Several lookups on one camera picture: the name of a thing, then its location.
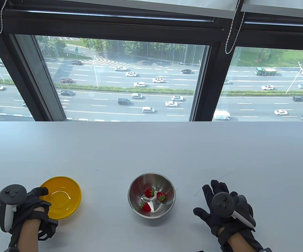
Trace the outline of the person's left hand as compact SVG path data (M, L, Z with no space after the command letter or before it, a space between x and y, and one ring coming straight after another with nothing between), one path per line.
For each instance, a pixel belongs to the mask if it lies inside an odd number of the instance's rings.
M46 187L37 187L27 192L24 186L12 184L0 191L0 228L12 235L10 247L15 247L22 226L27 220L39 220L38 240L51 238L58 226L58 221L49 218L51 203L41 199L47 196Z

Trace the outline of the person's right hand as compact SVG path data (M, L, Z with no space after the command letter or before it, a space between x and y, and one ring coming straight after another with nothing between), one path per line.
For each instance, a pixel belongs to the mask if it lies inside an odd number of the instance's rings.
M201 218L201 220L207 223L213 235L218 236L218 232L221 228L226 229L231 235L241 230L255 231L254 228L248 227L240 220L234 219L233 217L222 218L218 216L213 210L212 199L215 194L219 192L229 193L229 190L225 183L219 182L217 180L211 180L211 185L204 185L202 189L210 212L208 213L204 209L196 207L193 209L193 213L194 215L198 216L199 218Z

